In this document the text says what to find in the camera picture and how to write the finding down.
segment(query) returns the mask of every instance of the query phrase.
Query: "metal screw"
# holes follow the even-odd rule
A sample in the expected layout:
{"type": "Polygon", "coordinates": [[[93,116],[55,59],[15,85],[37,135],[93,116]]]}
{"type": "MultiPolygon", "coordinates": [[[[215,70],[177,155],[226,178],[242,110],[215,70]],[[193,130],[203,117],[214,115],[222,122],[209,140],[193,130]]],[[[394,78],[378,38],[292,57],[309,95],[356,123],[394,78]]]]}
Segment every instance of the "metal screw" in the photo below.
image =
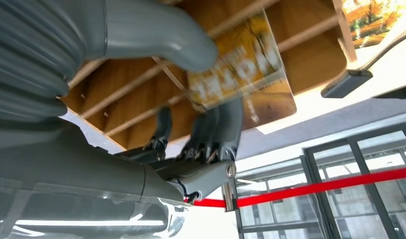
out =
{"type": "Polygon", "coordinates": [[[231,163],[230,165],[228,165],[228,167],[226,168],[226,176],[228,178],[233,178],[236,173],[237,173],[237,168],[235,167],[235,164],[231,163]]]}

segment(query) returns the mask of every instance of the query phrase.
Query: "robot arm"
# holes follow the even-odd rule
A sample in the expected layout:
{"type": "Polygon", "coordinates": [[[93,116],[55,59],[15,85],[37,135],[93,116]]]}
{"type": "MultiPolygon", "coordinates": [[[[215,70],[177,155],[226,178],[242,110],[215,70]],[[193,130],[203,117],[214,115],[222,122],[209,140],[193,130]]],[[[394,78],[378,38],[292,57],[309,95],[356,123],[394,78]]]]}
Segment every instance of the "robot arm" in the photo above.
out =
{"type": "MultiPolygon", "coordinates": [[[[200,131],[179,157],[169,160],[161,160],[169,128],[159,128],[144,149],[110,155],[89,145],[77,126],[59,118],[67,108],[57,97],[67,95],[67,82],[85,60],[144,56],[161,56],[186,70],[202,71],[215,62],[217,49],[187,14],[155,0],[0,0],[0,199],[5,198],[0,200],[0,239],[17,238],[11,230],[27,226],[20,221],[55,219],[52,212],[35,215],[39,210],[28,208],[50,203],[29,191],[55,193],[54,203],[66,212],[57,217],[59,222],[72,222],[93,217],[94,210],[104,207],[73,209],[60,193],[75,190],[82,197],[92,192],[92,198],[101,200],[130,195],[135,202],[152,197],[182,201],[187,196],[192,201],[233,176],[241,125],[234,124],[232,133],[222,129],[229,128],[224,120],[241,118],[242,110],[236,111],[241,102],[227,110],[219,107],[214,116],[207,113],[208,119],[218,115],[217,123],[203,120],[216,125],[215,132],[200,131]],[[32,204],[33,198],[41,203],[32,204]]],[[[162,117],[161,122],[168,121],[162,117]]],[[[136,215],[117,216],[128,221],[136,215]]],[[[165,228],[167,221],[162,221],[160,228],[165,228]]],[[[38,227],[52,229],[33,229],[38,227]]],[[[120,238],[136,229],[95,231],[91,238],[120,238]]],[[[77,233],[89,238],[82,230],[77,233]]]]}

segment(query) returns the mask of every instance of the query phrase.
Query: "painting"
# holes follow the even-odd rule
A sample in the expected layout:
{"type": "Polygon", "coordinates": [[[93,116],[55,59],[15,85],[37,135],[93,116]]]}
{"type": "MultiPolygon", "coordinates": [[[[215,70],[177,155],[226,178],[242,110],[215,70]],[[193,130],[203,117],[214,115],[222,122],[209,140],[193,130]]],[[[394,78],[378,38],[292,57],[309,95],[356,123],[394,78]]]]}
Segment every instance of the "painting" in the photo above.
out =
{"type": "Polygon", "coordinates": [[[202,73],[188,72],[190,100],[199,111],[243,96],[244,130],[297,110],[269,21],[263,12],[215,39],[219,58],[202,73]]]}
{"type": "Polygon", "coordinates": [[[406,0],[343,0],[355,49],[380,44],[406,22],[406,0]]]}

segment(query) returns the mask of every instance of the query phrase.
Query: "red rope barrier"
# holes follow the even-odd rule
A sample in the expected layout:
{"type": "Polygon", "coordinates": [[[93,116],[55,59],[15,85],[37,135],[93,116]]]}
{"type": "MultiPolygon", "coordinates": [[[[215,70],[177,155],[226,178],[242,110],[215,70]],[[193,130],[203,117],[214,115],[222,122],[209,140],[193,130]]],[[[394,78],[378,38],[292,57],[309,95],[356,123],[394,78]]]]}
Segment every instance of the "red rope barrier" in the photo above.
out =
{"type": "MultiPolygon", "coordinates": [[[[357,185],[363,184],[372,184],[377,182],[395,180],[406,178],[406,168],[401,169],[394,169],[388,170],[384,172],[378,173],[371,173],[365,175],[359,175],[344,179],[337,179],[328,182],[316,183],[296,188],[291,188],[279,192],[273,193],[266,193],[257,196],[251,196],[246,198],[238,199],[237,204],[238,207],[245,207],[270,201],[276,201],[285,198],[291,198],[296,196],[302,196],[307,194],[313,193],[321,193],[329,190],[339,189],[339,188],[346,188],[346,187],[353,187],[357,185]]],[[[216,200],[216,199],[203,199],[201,201],[196,201],[194,203],[196,206],[203,206],[203,207],[217,207],[217,208],[224,208],[225,201],[224,200],[216,200]]]]}

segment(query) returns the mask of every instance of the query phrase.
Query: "robotic hand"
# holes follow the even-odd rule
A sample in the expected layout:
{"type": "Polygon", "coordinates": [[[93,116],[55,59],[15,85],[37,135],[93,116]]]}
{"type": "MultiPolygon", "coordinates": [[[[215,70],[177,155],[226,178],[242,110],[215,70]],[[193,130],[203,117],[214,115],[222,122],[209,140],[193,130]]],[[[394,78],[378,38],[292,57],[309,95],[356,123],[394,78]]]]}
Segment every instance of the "robotic hand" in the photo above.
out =
{"type": "Polygon", "coordinates": [[[177,188],[187,202],[201,200],[227,183],[236,173],[235,158],[243,124],[241,99],[198,115],[190,139],[175,158],[165,159],[171,132],[169,108],[158,114],[157,129],[150,142],[117,154],[126,160],[148,164],[177,188]]]}

